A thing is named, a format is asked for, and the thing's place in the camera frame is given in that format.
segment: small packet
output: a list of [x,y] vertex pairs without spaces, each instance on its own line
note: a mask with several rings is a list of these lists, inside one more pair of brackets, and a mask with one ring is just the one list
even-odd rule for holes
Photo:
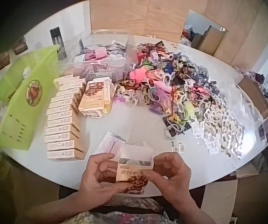
[[148,179],[141,171],[152,169],[154,150],[148,146],[123,145],[118,161],[116,182],[127,182],[132,186],[124,193],[143,194]]

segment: white box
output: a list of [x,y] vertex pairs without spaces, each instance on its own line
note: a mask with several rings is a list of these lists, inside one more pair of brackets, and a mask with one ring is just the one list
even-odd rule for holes
[[85,154],[76,149],[49,151],[47,158],[52,160],[82,160]]
[[61,134],[47,135],[45,136],[45,143],[77,140],[77,139],[79,138],[76,137],[72,132],[67,132],[67,133],[61,133]]
[[64,126],[46,128],[45,135],[72,132],[75,136],[79,137],[79,131],[80,130],[77,129],[74,125],[64,125]]
[[47,144],[48,151],[73,149],[73,148],[83,152],[82,145],[79,140],[60,141]]

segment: plastic packaging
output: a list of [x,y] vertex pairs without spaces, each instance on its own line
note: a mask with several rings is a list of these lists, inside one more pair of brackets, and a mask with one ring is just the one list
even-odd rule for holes
[[137,63],[134,37],[124,30],[83,32],[64,43],[68,57],[58,65],[63,75],[110,77],[113,82],[125,79]]

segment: clothing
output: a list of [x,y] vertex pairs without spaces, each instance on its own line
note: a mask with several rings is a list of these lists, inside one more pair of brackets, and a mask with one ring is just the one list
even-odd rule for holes
[[112,211],[106,214],[87,211],[66,220],[63,224],[130,224],[130,223],[165,223],[176,224],[177,220],[171,221],[159,203],[152,198],[120,198],[110,201],[106,207],[123,206],[138,209],[151,210],[148,214],[131,214],[120,211]]

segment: product box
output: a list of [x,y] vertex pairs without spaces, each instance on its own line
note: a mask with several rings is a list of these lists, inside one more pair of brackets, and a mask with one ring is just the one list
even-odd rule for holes
[[61,113],[50,114],[48,116],[47,121],[58,120],[58,119],[62,119],[62,118],[69,118],[69,117],[73,116],[73,113],[75,113],[74,110],[61,112]]
[[112,108],[114,86],[108,77],[95,78],[87,83],[85,93],[79,104],[79,111],[85,116],[100,118]]
[[55,102],[66,100],[66,99],[73,99],[74,97],[75,95],[73,93],[66,94],[66,95],[59,96],[59,97],[53,97],[51,99],[51,103],[55,103]]
[[79,140],[68,140],[68,141],[60,141],[47,144],[48,151],[63,150],[63,149],[76,149],[83,152],[83,148]]
[[85,153],[76,149],[48,151],[47,158],[51,160],[82,160]]
[[77,108],[76,103],[74,99],[72,98],[72,99],[66,99],[66,100],[50,103],[49,109],[52,109],[54,107],[65,106],[65,105],[72,105],[74,108]]
[[79,137],[80,130],[76,128],[74,125],[64,125],[64,126],[46,128],[45,135],[60,134],[66,132],[72,132],[75,136]]
[[121,146],[116,182],[128,182],[132,187],[124,193],[143,194],[148,183],[141,171],[153,168],[154,150],[149,146]]
[[64,90],[69,90],[69,89],[74,89],[74,88],[80,88],[83,91],[84,90],[83,82],[74,82],[74,83],[69,83],[69,84],[60,86],[58,91],[64,91]]
[[60,112],[65,112],[65,111],[71,111],[74,110],[76,111],[76,108],[72,105],[65,105],[65,106],[60,106],[60,107],[55,107],[52,109],[47,109],[47,115],[54,114],[54,113],[60,113]]
[[79,103],[82,99],[83,90],[81,90],[79,87],[77,87],[77,88],[73,88],[73,89],[69,89],[69,90],[59,91],[56,93],[55,98],[69,95],[69,94],[73,94],[75,99]]
[[247,94],[247,96],[251,99],[254,106],[257,108],[259,113],[265,119],[268,117],[268,102],[260,90],[258,84],[250,79],[248,76],[244,76],[244,78],[238,83],[238,86],[242,88],[242,90]]
[[47,122],[47,128],[62,125],[74,125],[76,128],[80,129],[80,121],[75,113],[72,113],[72,116],[69,118],[51,120]]
[[47,135],[45,136],[45,143],[57,142],[57,141],[68,141],[68,140],[77,140],[79,139],[72,132]]
[[58,84],[66,82],[67,80],[71,79],[72,77],[73,77],[73,75],[62,76],[62,77],[54,79],[53,83],[55,85],[58,85]]
[[71,93],[73,93],[73,94],[81,94],[80,88],[76,87],[76,88],[69,89],[69,90],[59,91],[59,92],[56,93],[56,97],[61,97],[61,96],[71,94]]
[[68,75],[68,76],[64,76],[64,77],[61,77],[63,79],[61,79],[57,82],[53,82],[57,89],[59,89],[61,86],[64,86],[67,84],[72,84],[72,83],[75,83],[77,80],[79,80],[79,76],[73,77],[73,75]]

